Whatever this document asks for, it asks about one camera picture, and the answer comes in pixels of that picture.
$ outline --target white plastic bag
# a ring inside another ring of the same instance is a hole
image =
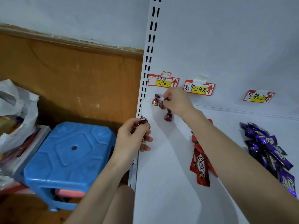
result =
[[[22,125],[14,132],[1,135],[0,154],[21,145],[35,131],[38,97],[15,86],[10,79],[0,82],[0,116],[18,115],[24,119]]]

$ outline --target red arrow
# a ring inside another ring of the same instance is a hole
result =
[[[177,80],[176,80],[176,79],[173,80],[172,83],[173,83],[173,86],[172,86],[172,87],[174,87],[174,85],[177,83]]]
[[[213,90],[213,86],[210,85],[207,89],[208,89],[208,94],[209,94],[210,92],[212,92],[212,90]]]

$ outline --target white wall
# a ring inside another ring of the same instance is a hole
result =
[[[144,48],[150,0],[0,0],[0,23],[102,45]]]

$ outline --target wooden wall panel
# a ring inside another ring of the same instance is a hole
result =
[[[97,124],[114,132],[136,116],[142,57],[0,34],[0,81],[40,95],[40,124]]]

